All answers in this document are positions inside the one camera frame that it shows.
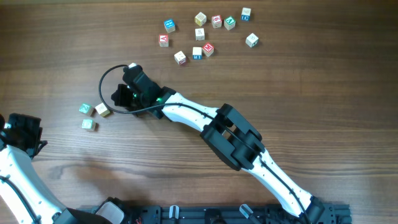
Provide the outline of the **yellow 3 block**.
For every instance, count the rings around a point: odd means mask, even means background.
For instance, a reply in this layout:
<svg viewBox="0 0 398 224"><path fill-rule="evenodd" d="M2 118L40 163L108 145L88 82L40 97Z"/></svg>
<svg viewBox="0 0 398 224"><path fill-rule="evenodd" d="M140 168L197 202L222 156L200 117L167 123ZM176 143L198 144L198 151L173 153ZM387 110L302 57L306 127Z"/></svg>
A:
<svg viewBox="0 0 398 224"><path fill-rule="evenodd" d="M111 111L105 106L104 103L96 105L95 110L100 116L104 118L111 114Z"/></svg>

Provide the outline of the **green Z block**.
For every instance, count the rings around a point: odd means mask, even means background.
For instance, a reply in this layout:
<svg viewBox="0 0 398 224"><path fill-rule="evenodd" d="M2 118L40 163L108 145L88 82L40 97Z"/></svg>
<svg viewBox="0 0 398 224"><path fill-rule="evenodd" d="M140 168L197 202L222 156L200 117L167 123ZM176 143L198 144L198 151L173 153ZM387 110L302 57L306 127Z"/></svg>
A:
<svg viewBox="0 0 398 224"><path fill-rule="evenodd" d="M94 112L94 108L87 103L82 103L79 108L79 112L81 112L82 114L84 114L86 116L92 116L92 114Z"/></svg>

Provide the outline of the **green E block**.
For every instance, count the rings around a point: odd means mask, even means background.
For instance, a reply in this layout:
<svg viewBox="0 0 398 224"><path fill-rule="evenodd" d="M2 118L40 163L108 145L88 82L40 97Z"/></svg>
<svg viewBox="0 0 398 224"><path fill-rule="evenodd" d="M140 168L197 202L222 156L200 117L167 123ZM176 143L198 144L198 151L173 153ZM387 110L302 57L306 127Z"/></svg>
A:
<svg viewBox="0 0 398 224"><path fill-rule="evenodd" d="M95 131L96 129L96 122L92 119L84 119L81 124L81 128L86 131Z"/></svg>

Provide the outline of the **plain block red side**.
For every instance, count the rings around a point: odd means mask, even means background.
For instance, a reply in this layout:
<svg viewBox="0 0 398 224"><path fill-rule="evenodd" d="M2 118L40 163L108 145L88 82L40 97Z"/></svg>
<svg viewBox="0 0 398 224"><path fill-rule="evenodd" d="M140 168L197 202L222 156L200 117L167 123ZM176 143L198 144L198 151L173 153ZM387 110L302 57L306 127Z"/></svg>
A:
<svg viewBox="0 0 398 224"><path fill-rule="evenodd" d="M176 54L174 54L174 59L179 65L183 65L187 62L187 57L182 51L179 51Z"/></svg>

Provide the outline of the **red A block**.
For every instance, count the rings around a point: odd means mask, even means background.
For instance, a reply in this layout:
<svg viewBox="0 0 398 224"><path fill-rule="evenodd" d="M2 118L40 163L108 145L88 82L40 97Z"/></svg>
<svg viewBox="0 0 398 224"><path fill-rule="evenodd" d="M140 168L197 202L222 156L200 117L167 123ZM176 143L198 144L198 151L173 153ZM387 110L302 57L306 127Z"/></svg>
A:
<svg viewBox="0 0 398 224"><path fill-rule="evenodd" d="M161 47L168 47L169 46L169 36L167 34L160 34L159 35L159 45Z"/></svg>

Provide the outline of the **plain block green side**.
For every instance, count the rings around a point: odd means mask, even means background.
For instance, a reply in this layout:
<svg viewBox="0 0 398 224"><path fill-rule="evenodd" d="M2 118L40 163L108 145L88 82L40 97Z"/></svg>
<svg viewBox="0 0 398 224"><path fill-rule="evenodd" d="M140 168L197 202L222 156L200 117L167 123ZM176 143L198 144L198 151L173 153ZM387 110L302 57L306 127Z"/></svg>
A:
<svg viewBox="0 0 398 224"><path fill-rule="evenodd" d="M246 37L246 44L253 48L259 41L259 38L256 34L252 33Z"/></svg>

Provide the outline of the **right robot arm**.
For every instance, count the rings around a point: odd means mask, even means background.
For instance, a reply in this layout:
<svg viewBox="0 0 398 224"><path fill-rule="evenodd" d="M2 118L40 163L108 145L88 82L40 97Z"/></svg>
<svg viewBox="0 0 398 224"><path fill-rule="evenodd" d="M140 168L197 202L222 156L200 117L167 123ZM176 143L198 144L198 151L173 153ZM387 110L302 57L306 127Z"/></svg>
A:
<svg viewBox="0 0 398 224"><path fill-rule="evenodd" d="M255 177L290 215L317 223L325 208L321 201L300 188L271 158L259 131L235 108L224 104L211 108L186 99L152 81L140 65L123 65L123 83L112 94L126 114L148 112L156 118L196 129L210 149L230 168Z"/></svg>

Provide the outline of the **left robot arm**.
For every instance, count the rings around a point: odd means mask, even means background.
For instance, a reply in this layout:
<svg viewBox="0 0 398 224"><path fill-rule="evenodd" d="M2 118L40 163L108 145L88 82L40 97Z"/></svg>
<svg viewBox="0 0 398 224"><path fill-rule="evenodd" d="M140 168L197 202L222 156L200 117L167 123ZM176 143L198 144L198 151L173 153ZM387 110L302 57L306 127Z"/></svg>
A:
<svg viewBox="0 0 398 224"><path fill-rule="evenodd" d="M19 223L134 223L133 213L116 198L93 211L66 207L36 173L32 159L48 142L41 119L12 113L1 117L1 197Z"/></svg>

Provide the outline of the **plain block blue side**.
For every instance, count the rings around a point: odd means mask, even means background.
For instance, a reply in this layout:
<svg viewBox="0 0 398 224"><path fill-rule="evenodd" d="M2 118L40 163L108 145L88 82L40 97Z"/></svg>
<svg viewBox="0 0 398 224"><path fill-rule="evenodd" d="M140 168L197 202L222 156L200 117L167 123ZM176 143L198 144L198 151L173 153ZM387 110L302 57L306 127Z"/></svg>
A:
<svg viewBox="0 0 398 224"><path fill-rule="evenodd" d="M201 47L194 47L193 48L193 50L192 50L192 58L194 60L201 60L203 58Z"/></svg>

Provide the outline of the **blue picture block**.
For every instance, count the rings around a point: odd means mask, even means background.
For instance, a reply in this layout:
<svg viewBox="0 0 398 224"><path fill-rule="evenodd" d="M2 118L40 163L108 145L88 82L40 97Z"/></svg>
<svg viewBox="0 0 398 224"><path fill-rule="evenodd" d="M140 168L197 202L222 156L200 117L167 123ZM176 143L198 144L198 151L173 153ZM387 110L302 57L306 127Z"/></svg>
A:
<svg viewBox="0 0 398 224"><path fill-rule="evenodd" d="M176 30L176 26L173 19L167 19L164 21L164 27L167 33L174 32Z"/></svg>

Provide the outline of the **red M block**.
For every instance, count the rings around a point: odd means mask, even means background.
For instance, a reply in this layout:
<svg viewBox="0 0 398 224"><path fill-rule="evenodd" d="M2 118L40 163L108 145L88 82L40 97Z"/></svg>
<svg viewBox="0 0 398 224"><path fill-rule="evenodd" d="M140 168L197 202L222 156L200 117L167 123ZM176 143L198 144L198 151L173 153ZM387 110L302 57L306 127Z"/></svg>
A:
<svg viewBox="0 0 398 224"><path fill-rule="evenodd" d="M212 45L211 43L207 42L207 43L202 47L202 51L203 51L203 53L204 53L207 57L209 57L209 56L211 56L211 55L214 53L214 51L215 51L214 45Z"/></svg>

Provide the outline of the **plain centre block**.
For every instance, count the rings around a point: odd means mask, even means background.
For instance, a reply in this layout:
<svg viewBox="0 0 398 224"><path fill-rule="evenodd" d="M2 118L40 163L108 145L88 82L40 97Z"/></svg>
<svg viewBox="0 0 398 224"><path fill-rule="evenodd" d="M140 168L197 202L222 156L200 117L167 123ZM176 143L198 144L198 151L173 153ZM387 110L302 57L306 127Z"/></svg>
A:
<svg viewBox="0 0 398 224"><path fill-rule="evenodd" d="M204 28L195 29L195 40L205 40Z"/></svg>

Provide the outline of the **red 9 block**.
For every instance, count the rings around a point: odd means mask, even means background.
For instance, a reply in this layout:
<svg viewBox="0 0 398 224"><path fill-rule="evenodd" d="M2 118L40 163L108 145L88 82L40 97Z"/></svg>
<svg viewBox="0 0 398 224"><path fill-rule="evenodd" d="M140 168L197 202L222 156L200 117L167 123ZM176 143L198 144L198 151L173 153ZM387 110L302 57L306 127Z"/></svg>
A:
<svg viewBox="0 0 398 224"><path fill-rule="evenodd" d="M220 15L215 15L211 18L211 23L214 29L220 28L222 26L222 18Z"/></svg>

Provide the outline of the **green V block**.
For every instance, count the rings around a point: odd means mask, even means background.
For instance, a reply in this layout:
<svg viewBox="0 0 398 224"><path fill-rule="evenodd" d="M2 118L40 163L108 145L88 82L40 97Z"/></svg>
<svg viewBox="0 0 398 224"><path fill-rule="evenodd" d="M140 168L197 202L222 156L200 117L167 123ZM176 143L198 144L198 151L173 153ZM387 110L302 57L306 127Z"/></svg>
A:
<svg viewBox="0 0 398 224"><path fill-rule="evenodd" d="M236 20L234 19L233 16L229 16L229 17L227 17L227 18L224 20L224 27L225 27L227 30L233 29L233 28L235 27L235 25L236 25Z"/></svg>

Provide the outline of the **blue C block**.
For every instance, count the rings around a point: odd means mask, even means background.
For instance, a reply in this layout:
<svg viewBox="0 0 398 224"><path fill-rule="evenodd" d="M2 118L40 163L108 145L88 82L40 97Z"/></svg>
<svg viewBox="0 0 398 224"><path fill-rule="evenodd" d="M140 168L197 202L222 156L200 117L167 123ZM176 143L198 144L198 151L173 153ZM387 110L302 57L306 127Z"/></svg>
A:
<svg viewBox="0 0 398 224"><path fill-rule="evenodd" d="M241 20L242 21L249 21L250 18L251 18L251 8L248 8L248 7L242 8Z"/></svg>

